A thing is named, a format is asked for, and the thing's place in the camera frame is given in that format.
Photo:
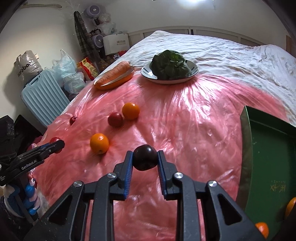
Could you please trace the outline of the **large orange with navel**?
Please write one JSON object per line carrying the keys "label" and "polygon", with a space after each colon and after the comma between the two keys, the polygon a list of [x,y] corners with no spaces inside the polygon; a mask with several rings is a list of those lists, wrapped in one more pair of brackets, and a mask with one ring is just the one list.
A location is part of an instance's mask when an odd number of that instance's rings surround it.
{"label": "large orange with navel", "polygon": [[286,207],[286,209],[285,209],[285,218],[287,218],[287,217],[290,215],[290,213],[291,213],[291,211],[292,211],[292,209],[293,209],[295,203],[296,203],[296,197],[293,197],[293,198],[289,201],[289,203],[287,204],[287,207]]}

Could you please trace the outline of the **dark purple plum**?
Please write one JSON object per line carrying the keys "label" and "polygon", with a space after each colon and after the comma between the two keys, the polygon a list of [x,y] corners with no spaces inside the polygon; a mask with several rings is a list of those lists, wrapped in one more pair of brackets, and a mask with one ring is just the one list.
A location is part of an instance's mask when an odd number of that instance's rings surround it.
{"label": "dark purple plum", "polygon": [[141,145],[133,151],[132,164],[138,171],[147,171],[158,165],[158,153],[150,145]]}

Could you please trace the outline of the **red plum front left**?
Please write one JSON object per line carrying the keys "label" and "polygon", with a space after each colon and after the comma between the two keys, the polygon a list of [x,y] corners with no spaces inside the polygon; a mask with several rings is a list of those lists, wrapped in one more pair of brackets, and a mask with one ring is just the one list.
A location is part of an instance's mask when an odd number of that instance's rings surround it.
{"label": "red plum front left", "polygon": [[[53,138],[50,139],[49,143],[50,143],[50,144],[53,144],[54,142],[56,142],[56,141],[58,141],[58,140],[60,140],[59,137],[53,137]],[[62,151],[62,149],[56,151],[55,153],[58,154],[58,153],[60,153],[61,151]]]}

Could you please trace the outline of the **red plum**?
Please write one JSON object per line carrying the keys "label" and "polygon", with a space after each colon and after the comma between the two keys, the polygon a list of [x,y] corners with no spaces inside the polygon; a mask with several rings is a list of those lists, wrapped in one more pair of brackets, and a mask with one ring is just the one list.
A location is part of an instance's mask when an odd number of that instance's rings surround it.
{"label": "red plum", "polygon": [[[56,141],[58,141],[58,140],[60,140],[59,137],[53,137],[53,138],[50,139],[49,143],[50,143],[50,144],[53,144],[54,142],[56,142]],[[61,151],[62,151],[62,149],[56,151],[55,153],[58,154],[58,153],[60,153]]]}
{"label": "red plum", "polygon": [[77,116],[72,116],[72,117],[70,118],[70,120],[69,120],[70,125],[73,125],[74,122],[75,122],[77,119],[78,119]]}
{"label": "red plum", "polygon": [[120,128],[123,125],[123,117],[121,113],[113,111],[108,119],[108,124],[114,128]]}

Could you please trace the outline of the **blue white toy figure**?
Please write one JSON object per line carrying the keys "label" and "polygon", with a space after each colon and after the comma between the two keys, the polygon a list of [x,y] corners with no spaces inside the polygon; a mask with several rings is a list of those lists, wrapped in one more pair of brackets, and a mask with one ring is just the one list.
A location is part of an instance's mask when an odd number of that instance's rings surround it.
{"label": "blue white toy figure", "polygon": [[30,216],[37,214],[41,201],[37,195],[36,181],[31,173],[27,173],[24,186],[16,183],[4,186],[4,204],[16,217],[25,217],[23,210],[26,210]]}

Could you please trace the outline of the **red plum far left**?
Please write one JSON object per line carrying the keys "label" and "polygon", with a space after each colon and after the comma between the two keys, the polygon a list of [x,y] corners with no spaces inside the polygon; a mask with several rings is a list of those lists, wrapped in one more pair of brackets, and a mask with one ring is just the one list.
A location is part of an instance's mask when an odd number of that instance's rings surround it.
{"label": "red plum far left", "polygon": [[72,117],[70,118],[70,120],[69,120],[70,125],[73,125],[74,122],[75,122],[77,119],[78,119],[77,116],[72,116]]}

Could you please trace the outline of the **light blue suitcase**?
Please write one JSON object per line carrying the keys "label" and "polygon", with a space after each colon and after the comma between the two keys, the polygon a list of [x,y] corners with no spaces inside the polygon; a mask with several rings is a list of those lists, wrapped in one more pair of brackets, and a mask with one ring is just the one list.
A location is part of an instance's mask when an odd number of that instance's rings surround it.
{"label": "light blue suitcase", "polygon": [[25,86],[21,99],[43,126],[50,125],[70,103],[49,70],[42,71]]}

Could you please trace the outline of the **small orange middle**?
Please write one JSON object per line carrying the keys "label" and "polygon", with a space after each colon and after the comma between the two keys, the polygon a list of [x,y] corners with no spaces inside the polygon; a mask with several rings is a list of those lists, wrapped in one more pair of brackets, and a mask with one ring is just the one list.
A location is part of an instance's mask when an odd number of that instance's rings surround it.
{"label": "small orange middle", "polygon": [[102,133],[96,133],[90,138],[90,147],[94,154],[102,155],[109,148],[109,139]]}

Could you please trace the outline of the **small orange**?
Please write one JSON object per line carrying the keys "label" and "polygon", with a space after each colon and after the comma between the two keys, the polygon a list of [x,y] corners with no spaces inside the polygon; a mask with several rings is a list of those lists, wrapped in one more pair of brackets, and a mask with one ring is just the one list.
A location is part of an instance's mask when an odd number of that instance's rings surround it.
{"label": "small orange", "polygon": [[122,107],[122,114],[127,120],[135,120],[138,118],[140,108],[137,104],[129,102]]}
{"label": "small orange", "polygon": [[90,147],[94,154],[102,155],[109,148],[109,139],[102,133],[96,133],[90,138]]}

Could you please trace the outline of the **green shallow box tray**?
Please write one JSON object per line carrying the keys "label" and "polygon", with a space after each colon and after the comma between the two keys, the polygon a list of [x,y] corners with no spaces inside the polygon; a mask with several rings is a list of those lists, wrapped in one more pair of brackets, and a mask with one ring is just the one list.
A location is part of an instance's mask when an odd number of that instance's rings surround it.
{"label": "green shallow box tray", "polygon": [[242,165],[236,202],[272,240],[295,197],[295,126],[245,106],[241,115]]}

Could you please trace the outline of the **red plum far middle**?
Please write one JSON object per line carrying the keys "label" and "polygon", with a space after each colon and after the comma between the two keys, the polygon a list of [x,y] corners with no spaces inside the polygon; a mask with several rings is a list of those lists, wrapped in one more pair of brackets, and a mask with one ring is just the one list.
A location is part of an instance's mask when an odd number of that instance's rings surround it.
{"label": "red plum far middle", "polygon": [[114,128],[120,128],[123,125],[123,117],[121,113],[113,111],[108,119],[108,124]]}

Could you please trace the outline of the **light blue plastic bag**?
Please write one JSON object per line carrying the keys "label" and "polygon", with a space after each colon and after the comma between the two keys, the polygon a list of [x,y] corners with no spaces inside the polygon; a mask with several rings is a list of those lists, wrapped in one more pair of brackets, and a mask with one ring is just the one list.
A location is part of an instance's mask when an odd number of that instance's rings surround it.
{"label": "light blue plastic bag", "polygon": [[69,94],[78,94],[84,87],[84,74],[78,71],[74,59],[64,50],[60,51],[61,59],[53,60],[52,68],[48,70],[59,86]]}

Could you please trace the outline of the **grey printed bag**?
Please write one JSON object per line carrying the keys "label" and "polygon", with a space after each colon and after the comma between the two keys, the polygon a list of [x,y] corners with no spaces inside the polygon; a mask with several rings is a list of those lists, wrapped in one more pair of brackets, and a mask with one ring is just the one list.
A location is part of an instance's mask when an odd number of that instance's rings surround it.
{"label": "grey printed bag", "polygon": [[17,56],[14,63],[14,70],[23,87],[25,87],[43,71],[43,68],[33,51],[27,50],[22,55]]}

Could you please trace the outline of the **red yellow snack bag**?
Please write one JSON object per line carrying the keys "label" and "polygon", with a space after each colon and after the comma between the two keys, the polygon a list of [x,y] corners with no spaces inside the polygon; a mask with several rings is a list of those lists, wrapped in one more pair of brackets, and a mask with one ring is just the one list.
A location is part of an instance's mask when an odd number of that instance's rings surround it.
{"label": "red yellow snack bag", "polygon": [[97,69],[88,57],[78,62],[77,69],[84,74],[86,81],[93,81],[99,75]]}

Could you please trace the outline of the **small orange far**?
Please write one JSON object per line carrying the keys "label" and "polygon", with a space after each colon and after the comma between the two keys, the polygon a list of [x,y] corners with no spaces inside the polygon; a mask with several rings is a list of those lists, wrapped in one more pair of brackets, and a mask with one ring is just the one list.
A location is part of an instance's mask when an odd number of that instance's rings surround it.
{"label": "small orange far", "polygon": [[140,108],[137,104],[129,102],[122,107],[122,114],[127,120],[135,120],[138,118]]}

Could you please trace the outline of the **pink plastic sheet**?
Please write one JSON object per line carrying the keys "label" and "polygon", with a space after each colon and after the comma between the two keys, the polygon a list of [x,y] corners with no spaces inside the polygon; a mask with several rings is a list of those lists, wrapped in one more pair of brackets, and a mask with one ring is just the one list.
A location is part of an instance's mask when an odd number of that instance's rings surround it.
{"label": "pink plastic sheet", "polygon": [[[64,129],[57,123],[59,117],[48,126],[42,143],[47,143],[53,137],[65,142],[61,153],[49,156],[44,164],[34,170],[38,189],[50,205],[74,181],[97,181],[122,162],[127,151],[143,144],[162,150],[178,171],[200,182],[214,179],[232,198],[236,198],[242,162],[240,116],[233,125],[200,123],[184,127],[159,127],[141,121],[141,109],[137,119],[125,119],[122,107],[129,102],[113,110],[123,117],[120,128],[108,124],[107,119],[113,111],[107,115],[106,126],[103,127],[82,126],[77,119],[69,129]],[[109,148],[102,155],[94,154],[90,147],[90,138],[96,133],[102,133],[109,139]]]}

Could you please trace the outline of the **orange oval plate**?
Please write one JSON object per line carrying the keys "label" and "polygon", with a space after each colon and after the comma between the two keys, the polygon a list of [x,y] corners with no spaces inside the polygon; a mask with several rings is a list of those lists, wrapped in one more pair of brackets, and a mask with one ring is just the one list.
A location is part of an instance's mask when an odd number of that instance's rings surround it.
{"label": "orange oval plate", "polygon": [[110,75],[111,71],[112,70],[109,70],[97,77],[93,82],[94,87],[99,90],[111,90],[117,88],[132,79],[132,77],[134,76],[135,68],[133,66],[130,66],[129,70],[123,73],[121,76],[118,76],[114,79],[108,78],[107,81],[104,81],[104,79],[108,75]]}

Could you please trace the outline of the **plaid scarf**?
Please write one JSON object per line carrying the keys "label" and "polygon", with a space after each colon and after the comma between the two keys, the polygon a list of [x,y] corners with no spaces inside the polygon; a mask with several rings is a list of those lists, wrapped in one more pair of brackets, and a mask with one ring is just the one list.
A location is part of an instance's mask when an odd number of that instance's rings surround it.
{"label": "plaid scarf", "polygon": [[86,30],[85,23],[81,17],[79,11],[74,12],[74,24],[75,32],[78,39],[78,43],[84,58],[89,58],[94,66],[98,69],[97,66],[97,52],[91,40],[89,33]]}

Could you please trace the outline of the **carrot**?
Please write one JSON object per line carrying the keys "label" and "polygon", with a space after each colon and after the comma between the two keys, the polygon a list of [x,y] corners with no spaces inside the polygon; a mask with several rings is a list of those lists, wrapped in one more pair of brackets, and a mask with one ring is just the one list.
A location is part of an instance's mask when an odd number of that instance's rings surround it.
{"label": "carrot", "polygon": [[95,86],[101,86],[103,84],[107,84],[116,78],[119,78],[125,75],[131,68],[131,65],[128,61],[122,61],[117,64],[111,70],[103,73],[98,77],[98,79],[94,82]]}

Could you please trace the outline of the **lower purple fan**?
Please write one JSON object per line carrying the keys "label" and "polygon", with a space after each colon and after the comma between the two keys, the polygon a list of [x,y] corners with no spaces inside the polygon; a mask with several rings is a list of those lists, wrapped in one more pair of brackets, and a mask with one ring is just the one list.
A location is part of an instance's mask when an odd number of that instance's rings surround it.
{"label": "lower purple fan", "polygon": [[103,36],[98,34],[98,35],[94,35],[91,38],[93,45],[95,46],[95,48],[100,49],[104,47],[104,43],[103,43]]}

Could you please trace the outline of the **purple fan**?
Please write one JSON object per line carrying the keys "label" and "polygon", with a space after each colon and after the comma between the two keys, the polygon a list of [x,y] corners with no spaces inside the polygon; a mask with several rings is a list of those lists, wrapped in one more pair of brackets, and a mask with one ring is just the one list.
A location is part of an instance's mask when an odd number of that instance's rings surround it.
{"label": "purple fan", "polygon": [[100,7],[95,4],[90,5],[84,10],[83,13],[87,18],[94,19],[100,14]]}
{"label": "purple fan", "polygon": [[95,46],[95,48],[100,49],[104,47],[104,43],[103,43],[103,36],[98,34],[98,35],[94,35],[91,38],[93,45]]}

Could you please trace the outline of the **white cardboard box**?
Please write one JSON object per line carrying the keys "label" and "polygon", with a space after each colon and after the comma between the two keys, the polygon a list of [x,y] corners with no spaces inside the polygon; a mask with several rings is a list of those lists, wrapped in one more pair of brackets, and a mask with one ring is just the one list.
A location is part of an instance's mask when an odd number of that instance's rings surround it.
{"label": "white cardboard box", "polygon": [[113,34],[103,37],[104,50],[106,55],[115,54],[120,51],[128,51],[130,43],[128,34]]}

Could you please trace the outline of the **white round plate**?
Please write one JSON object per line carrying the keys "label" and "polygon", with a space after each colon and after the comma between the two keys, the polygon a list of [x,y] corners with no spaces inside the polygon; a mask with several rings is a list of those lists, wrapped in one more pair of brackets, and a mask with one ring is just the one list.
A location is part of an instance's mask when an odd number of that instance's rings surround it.
{"label": "white round plate", "polygon": [[157,84],[173,85],[173,84],[184,83],[191,80],[199,72],[199,67],[197,64],[189,60],[186,60],[185,62],[187,63],[187,65],[191,70],[191,74],[186,78],[180,78],[180,79],[174,79],[174,80],[160,80],[152,73],[149,63],[141,68],[140,73],[147,80]]}

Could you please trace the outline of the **white plastic bags pile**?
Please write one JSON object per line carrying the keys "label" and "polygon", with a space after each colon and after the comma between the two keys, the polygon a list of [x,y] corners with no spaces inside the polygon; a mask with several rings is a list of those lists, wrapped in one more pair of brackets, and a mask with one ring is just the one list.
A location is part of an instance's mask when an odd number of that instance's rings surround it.
{"label": "white plastic bags pile", "polygon": [[112,35],[116,32],[116,23],[111,20],[109,13],[103,13],[99,16],[98,29],[103,36]]}

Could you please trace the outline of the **upper purple fan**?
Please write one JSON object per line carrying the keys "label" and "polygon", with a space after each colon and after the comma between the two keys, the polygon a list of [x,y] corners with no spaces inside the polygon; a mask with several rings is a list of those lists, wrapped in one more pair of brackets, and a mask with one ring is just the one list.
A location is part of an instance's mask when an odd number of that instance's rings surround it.
{"label": "upper purple fan", "polygon": [[100,14],[100,7],[95,4],[90,5],[84,10],[83,13],[87,18],[94,19]]}

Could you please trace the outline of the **green leafy vegetable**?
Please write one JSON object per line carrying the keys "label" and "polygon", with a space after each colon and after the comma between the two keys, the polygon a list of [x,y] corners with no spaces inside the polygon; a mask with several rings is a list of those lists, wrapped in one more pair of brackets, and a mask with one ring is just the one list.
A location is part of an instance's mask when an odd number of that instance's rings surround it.
{"label": "green leafy vegetable", "polygon": [[186,78],[191,70],[185,58],[177,51],[165,50],[156,54],[151,63],[152,73],[160,80],[174,80]]}

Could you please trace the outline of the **white floral bed sheet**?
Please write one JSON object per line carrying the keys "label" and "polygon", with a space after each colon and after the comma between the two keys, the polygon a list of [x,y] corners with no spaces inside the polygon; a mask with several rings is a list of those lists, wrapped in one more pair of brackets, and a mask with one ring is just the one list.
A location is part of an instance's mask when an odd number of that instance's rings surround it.
{"label": "white floral bed sheet", "polygon": [[124,102],[140,106],[140,120],[159,127],[211,123],[233,125],[248,105],[295,124],[295,58],[275,45],[249,47],[214,37],[157,31],[135,44],[122,60],[137,70],[153,56],[175,50],[196,63],[198,75],[185,84],[157,85],[139,73],[110,93],[85,89],[57,119],[69,129],[70,118],[82,126],[106,126],[107,115]]}

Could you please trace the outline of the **wooden headboard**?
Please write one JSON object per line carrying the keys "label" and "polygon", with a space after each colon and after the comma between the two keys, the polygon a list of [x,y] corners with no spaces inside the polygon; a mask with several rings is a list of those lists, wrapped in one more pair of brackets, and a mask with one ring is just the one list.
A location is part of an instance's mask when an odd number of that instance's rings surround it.
{"label": "wooden headboard", "polygon": [[288,35],[286,35],[286,51],[296,58],[296,45]]}

